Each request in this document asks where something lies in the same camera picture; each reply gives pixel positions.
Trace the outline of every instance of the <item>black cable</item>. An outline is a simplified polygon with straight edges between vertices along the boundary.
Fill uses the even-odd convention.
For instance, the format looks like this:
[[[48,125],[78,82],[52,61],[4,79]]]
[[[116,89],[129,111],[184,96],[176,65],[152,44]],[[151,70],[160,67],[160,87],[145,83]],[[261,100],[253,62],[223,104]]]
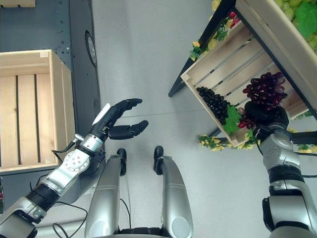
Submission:
[[[63,160],[61,160],[60,156],[58,155],[58,153],[64,153],[66,151],[68,151],[71,147],[73,147],[73,145],[75,144],[74,141],[71,141],[65,149],[63,150],[52,150],[53,154],[58,158],[59,162],[62,164]]]
[[[130,225],[130,229],[131,229],[131,215],[130,215],[130,211],[129,211],[129,208],[128,208],[128,205],[125,203],[125,201],[121,198],[120,201],[123,202],[125,208],[127,209],[127,212],[129,214],[129,225]]]
[[[314,153],[301,153],[301,152],[296,152],[298,155],[308,155],[308,156],[317,156],[317,154]]]
[[[260,149],[258,140],[256,141],[256,144],[257,144],[257,147],[258,147],[259,152],[261,153],[261,155],[263,155],[263,153],[262,153],[262,151],[261,151],[261,149]]]
[[[301,153],[301,152],[296,152],[296,154],[298,155],[308,155],[308,156],[317,156],[317,154],[313,154],[313,153]],[[307,179],[313,179],[313,178],[317,178],[317,175],[302,175],[303,178],[307,178]]]
[[[55,151],[53,151],[53,150],[52,150],[52,152],[53,152],[53,154],[58,158],[58,161],[62,164],[62,163],[63,163],[63,160],[61,160],[61,158],[60,158],[60,156],[58,155],[58,153],[55,152]]]
[[[58,224],[58,223],[53,223],[53,224],[52,224],[53,230],[54,230],[55,234],[56,234],[59,238],[63,238],[63,237],[61,237],[61,236],[59,235],[59,233],[57,232],[55,226],[57,226],[57,227],[59,227],[59,228],[61,229],[61,231],[62,231],[62,232],[64,233],[64,235],[65,235],[65,238],[71,238],[71,237],[73,237],[73,236],[79,231],[79,229],[80,229],[80,228],[83,226],[83,224],[85,223],[85,221],[86,221],[86,219],[87,219],[87,216],[88,216],[88,212],[87,212],[84,208],[77,207],[77,206],[71,205],[71,204],[66,203],[66,202],[56,202],[56,203],[61,203],[61,204],[65,204],[65,205],[68,205],[68,206],[71,206],[71,207],[75,207],[75,208],[78,208],[78,209],[80,209],[80,210],[83,210],[83,211],[86,213],[83,222],[80,224],[80,226],[77,228],[77,230],[75,230],[75,232],[74,232],[71,236],[68,236],[67,232],[65,231],[65,229],[64,229],[60,224]]]
[[[302,175],[302,177],[307,179],[313,179],[313,178],[317,178],[317,175]]]

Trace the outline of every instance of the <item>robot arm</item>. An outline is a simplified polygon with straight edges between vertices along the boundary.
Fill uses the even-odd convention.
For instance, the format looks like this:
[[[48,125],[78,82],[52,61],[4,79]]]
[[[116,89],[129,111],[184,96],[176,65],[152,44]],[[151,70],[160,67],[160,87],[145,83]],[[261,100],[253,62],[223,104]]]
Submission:
[[[32,223],[39,223],[46,212],[75,183],[90,164],[90,159],[101,149],[105,140],[128,139],[140,134],[148,125],[142,121],[133,126],[113,126],[126,110],[141,103],[141,99],[124,100],[115,106],[107,104],[97,115],[85,138],[76,135],[72,144],[81,143],[64,158],[28,195],[21,197],[0,217],[0,237],[33,238],[37,231]]]
[[[270,237],[316,237],[317,210],[289,133],[275,130],[260,149],[270,182],[270,196],[263,200],[264,223],[272,232]]]

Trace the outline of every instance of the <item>yellow flower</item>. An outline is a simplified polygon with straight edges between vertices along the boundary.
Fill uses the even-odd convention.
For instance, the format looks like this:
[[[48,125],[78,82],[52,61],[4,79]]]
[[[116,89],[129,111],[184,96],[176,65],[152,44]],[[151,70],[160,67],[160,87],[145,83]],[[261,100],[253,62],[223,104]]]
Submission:
[[[225,24],[225,28],[226,29],[229,29],[230,28],[230,26],[232,25],[232,23],[233,23],[233,19],[229,19],[229,20],[227,20],[227,23]]]
[[[213,0],[212,1],[212,10],[216,11],[218,6],[219,6],[219,4],[220,4],[220,0]]]
[[[212,139],[214,143],[219,144],[220,140],[219,139]]]
[[[218,44],[218,41],[216,39],[211,39],[209,42],[208,42],[208,49],[211,51],[213,50],[214,48],[216,48]]]
[[[254,145],[249,145],[248,147],[244,147],[245,150],[252,150]]]
[[[290,133],[296,133],[298,132],[297,130],[295,130],[294,128],[288,128],[287,129]]]
[[[311,149],[307,149],[307,150],[299,150],[299,152],[301,153],[311,153],[312,150]]]
[[[250,139],[250,137],[248,136],[248,133],[245,133],[245,134],[244,134],[244,139],[245,139],[245,140],[249,140],[249,139]]]
[[[208,54],[208,51],[202,52],[202,56],[204,56],[204,55],[206,55],[206,54]]]
[[[198,41],[193,41],[193,47],[200,47],[200,44]]]
[[[313,152],[313,153],[317,153],[317,145],[314,145],[314,146],[312,147],[312,152]]]
[[[244,143],[242,143],[241,145],[238,145],[237,148],[242,149],[243,146],[244,146]]]

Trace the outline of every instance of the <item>display shelf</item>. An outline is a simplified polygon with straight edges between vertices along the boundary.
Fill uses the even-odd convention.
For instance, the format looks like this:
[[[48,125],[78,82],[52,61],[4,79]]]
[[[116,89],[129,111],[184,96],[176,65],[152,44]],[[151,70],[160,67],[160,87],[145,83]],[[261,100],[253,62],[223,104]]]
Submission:
[[[181,77],[221,132],[234,146],[238,146],[245,142],[245,133],[248,130],[244,128],[230,135],[226,133],[196,88],[210,88],[215,94],[224,96],[232,105],[243,107],[249,98],[242,90],[250,84],[251,78],[259,78],[266,72],[274,74],[279,71],[249,29],[240,22],[232,28],[224,41],[192,64]],[[289,95],[283,100],[283,106],[290,118],[307,111],[305,103],[287,80],[283,86]]]

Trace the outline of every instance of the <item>wooden crate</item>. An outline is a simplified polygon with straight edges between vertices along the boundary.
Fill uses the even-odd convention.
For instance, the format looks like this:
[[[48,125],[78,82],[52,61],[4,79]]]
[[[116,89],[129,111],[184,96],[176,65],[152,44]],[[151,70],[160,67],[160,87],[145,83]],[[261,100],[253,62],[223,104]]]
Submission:
[[[279,71],[248,28],[240,22],[224,41],[198,59],[181,77],[223,134],[234,146],[237,146],[245,142],[244,134],[248,130],[243,128],[231,135],[227,134],[202,97],[199,96],[196,88],[211,88],[215,94],[224,96],[225,100],[232,105],[244,107],[249,98],[242,90],[250,84],[250,79],[259,78],[266,72],[273,74]],[[288,97],[283,100],[283,107],[288,111],[290,118],[307,111],[305,103],[291,84],[286,81],[283,86],[288,94]]]
[[[0,53],[0,171],[57,165],[75,133],[71,72],[51,50]]]
[[[35,7],[35,0],[0,0],[2,7]]]

